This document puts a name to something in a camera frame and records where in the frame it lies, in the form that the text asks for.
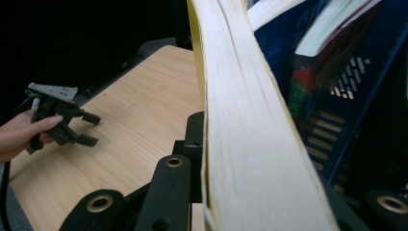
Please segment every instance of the blue plastic crate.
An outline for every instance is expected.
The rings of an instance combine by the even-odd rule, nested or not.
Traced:
[[[406,2],[384,1],[306,143],[317,170],[339,191],[346,178],[347,150],[407,33]]]

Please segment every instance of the screw hole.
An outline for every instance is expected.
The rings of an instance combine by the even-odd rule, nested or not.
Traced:
[[[179,159],[179,158],[170,158],[166,161],[166,164],[169,167],[179,167],[180,165],[183,164],[183,160]]]
[[[408,214],[408,205],[397,198],[393,198],[387,195],[381,195],[377,197],[377,202],[385,209],[397,213]]]
[[[100,213],[108,209],[114,203],[111,195],[101,194],[88,202],[87,209],[91,213]]]

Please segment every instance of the light wood surface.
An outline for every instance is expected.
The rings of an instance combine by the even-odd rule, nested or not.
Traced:
[[[53,143],[12,160],[10,183],[35,230],[58,230],[88,193],[127,195],[150,182],[157,162],[185,138],[188,116],[202,111],[193,53],[160,49],[83,109],[100,124],[75,118],[69,126],[98,138],[95,147]],[[203,230],[201,205],[192,215],[192,230]]]
[[[205,87],[206,226],[339,230],[245,6],[245,0],[188,1],[200,87]]]

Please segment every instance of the finger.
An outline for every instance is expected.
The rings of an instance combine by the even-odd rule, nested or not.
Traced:
[[[50,137],[48,134],[46,134],[46,133],[40,133],[39,134],[39,140],[41,142],[43,142],[44,144],[51,143],[51,142],[54,141],[54,139],[52,137]]]
[[[61,115],[44,118],[40,121],[34,122],[29,126],[29,131],[32,136],[41,132],[45,132],[55,127],[59,122],[63,121]]]

